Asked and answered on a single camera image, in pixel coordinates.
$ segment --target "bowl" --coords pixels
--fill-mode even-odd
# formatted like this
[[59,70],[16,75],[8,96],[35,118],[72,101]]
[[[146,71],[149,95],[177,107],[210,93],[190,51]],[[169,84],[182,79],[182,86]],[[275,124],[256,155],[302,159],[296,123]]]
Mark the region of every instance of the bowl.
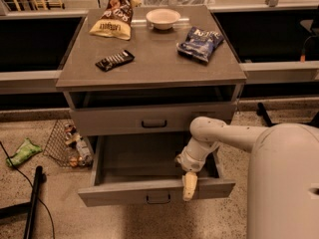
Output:
[[179,19],[180,14],[170,9],[155,9],[147,14],[147,20],[160,30],[171,28]]

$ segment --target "drawer handle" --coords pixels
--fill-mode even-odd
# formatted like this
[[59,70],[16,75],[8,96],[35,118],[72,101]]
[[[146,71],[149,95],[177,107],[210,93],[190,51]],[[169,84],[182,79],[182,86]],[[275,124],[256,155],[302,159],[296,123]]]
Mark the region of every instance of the drawer handle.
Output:
[[147,196],[147,204],[168,204],[170,203],[170,194],[167,196],[167,201],[154,202],[150,201],[150,198]]
[[144,122],[142,120],[142,127],[143,128],[161,128],[161,127],[166,127],[167,126],[167,120],[164,120],[163,123],[153,123],[149,121],[149,124],[147,122]]

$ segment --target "gray cabinet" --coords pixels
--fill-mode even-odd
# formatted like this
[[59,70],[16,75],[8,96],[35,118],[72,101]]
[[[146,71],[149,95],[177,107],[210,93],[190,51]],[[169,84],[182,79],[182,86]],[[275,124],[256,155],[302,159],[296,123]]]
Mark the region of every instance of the gray cabinet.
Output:
[[[218,28],[203,6],[174,9],[185,25],[166,32],[133,25],[129,41],[90,36],[103,10],[90,11],[57,83],[95,154],[91,184],[79,190],[88,206],[182,201],[182,169],[174,158],[190,139],[190,122],[198,116],[231,122],[244,73],[226,42],[208,65],[179,56],[175,44],[191,25]],[[134,20],[150,10],[137,8]],[[95,67],[120,49],[135,60],[107,73]],[[212,153],[194,199],[227,197],[233,186]]]

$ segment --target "closed drawer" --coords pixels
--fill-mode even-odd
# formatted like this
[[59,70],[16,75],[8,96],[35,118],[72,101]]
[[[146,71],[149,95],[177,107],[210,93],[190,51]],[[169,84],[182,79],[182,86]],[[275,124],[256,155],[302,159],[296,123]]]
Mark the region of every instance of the closed drawer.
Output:
[[[182,169],[174,158],[188,143],[185,132],[100,136],[91,186],[79,190],[88,206],[181,202]],[[227,197],[233,180],[222,176],[216,153],[198,175],[193,199]]]
[[230,122],[235,103],[142,106],[72,110],[81,135],[105,135],[188,130],[191,121],[205,116]]

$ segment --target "green bag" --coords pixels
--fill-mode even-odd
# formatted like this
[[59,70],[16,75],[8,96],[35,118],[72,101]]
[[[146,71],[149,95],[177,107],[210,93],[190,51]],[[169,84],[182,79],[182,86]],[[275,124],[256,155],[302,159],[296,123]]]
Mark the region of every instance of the green bag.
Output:
[[29,138],[25,138],[24,142],[16,150],[13,156],[6,159],[8,166],[12,167],[22,164],[24,161],[28,160],[31,156],[42,151],[42,148],[36,144],[33,144]]

